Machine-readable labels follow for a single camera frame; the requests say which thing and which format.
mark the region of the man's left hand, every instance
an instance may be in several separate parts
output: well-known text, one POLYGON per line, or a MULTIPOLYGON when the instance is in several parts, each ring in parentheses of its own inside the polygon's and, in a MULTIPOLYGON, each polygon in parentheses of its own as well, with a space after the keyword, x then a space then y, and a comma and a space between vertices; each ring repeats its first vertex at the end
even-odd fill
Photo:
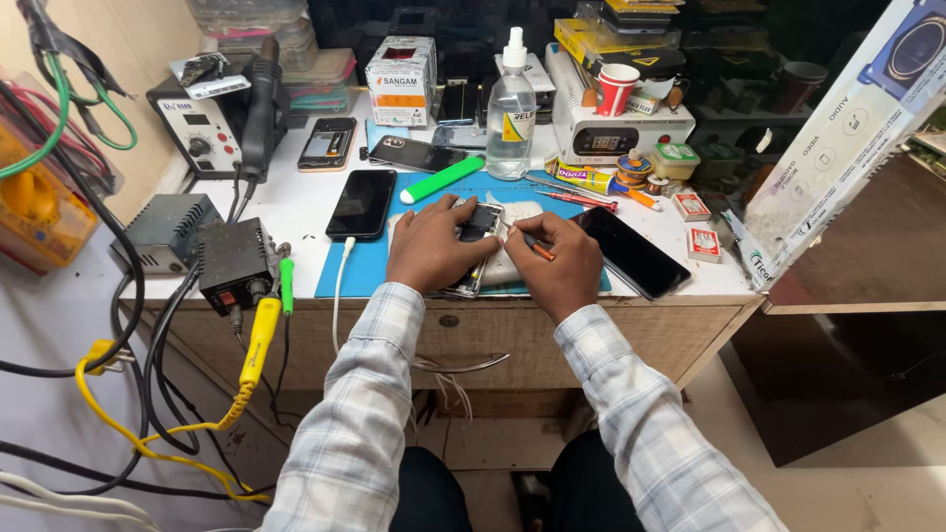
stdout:
POLYGON ((437 292, 460 280, 476 263, 496 253, 499 237, 460 242, 456 226, 472 216, 477 197, 450 208, 456 194, 444 194, 417 214, 409 210, 394 227, 386 282, 407 285, 420 293, 437 292))

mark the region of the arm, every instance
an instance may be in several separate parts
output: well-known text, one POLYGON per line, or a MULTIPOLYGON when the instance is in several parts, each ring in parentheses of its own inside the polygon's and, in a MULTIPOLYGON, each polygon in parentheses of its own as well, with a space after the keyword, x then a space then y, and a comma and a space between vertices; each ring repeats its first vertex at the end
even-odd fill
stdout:
POLYGON ((603 268, 598 242, 552 213, 516 222, 506 252, 535 302, 558 326, 555 340, 601 427, 618 478, 648 530, 784 530, 775 512, 683 412, 669 379, 643 363, 595 305, 603 268), (528 231, 555 261, 525 244, 528 231))
POLYGON ((325 376, 324 399, 296 430, 264 532, 387 529, 423 318, 417 291, 375 291, 325 376))
POLYGON ((555 331, 648 530, 786 530, 775 511, 683 412, 680 392, 641 361, 598 305, 555 331))
POLYGON ((296 430, 264 532, 390 527, 411 410, 411 362, 424 321, 421 293, 449 286, 501 244, 458 242, 454 227, 473 213, 476 197, 451 209, 456 199, 445 194, 397 223, 388 282, 329 368, 324 399, 296 430))

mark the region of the isopropyl alcohol bottle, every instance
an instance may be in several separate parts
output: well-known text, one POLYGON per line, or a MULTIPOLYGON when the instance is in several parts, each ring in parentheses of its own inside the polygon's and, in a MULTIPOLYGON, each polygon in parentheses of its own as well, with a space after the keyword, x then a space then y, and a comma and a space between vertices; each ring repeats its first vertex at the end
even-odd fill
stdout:
POLYGON ((502 78, 493 85, 486 112, 486 171, 506 181, 521 179, 531 165, 535 90, 525 67, 522 28, 513 27, 502 49, 502 78))

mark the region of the plaid shirt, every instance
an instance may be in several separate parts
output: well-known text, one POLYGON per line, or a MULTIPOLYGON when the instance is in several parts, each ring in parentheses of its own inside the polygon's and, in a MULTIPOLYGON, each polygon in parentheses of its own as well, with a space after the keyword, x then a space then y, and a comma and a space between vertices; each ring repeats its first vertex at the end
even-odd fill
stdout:
MULTIPOLYGON (((419 293, 378 287, 300 423, 263 532, 388 529, 397 508, 419 293)), ((683 412, 676 386, 644 364, 598 305, 555 340, 598 413, 615 469, 648 530, 786 530, 771 506, 683 412)))

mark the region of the yellow soldering iron handle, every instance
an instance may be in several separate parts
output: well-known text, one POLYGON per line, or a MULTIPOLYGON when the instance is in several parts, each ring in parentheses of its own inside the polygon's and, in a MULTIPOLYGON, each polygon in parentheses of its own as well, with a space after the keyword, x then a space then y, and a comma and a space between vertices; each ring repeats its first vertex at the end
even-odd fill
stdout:
POLYGON ((250 333, 250 345, 247 349, 243 371, 239 375, 240 386, 256 386, 266 362, 266 352, 270 348, 272 336, 276 332, 282 302, 275 297, 264 297, 256 305, 256 317, 253 320, 253 332, 250 333))

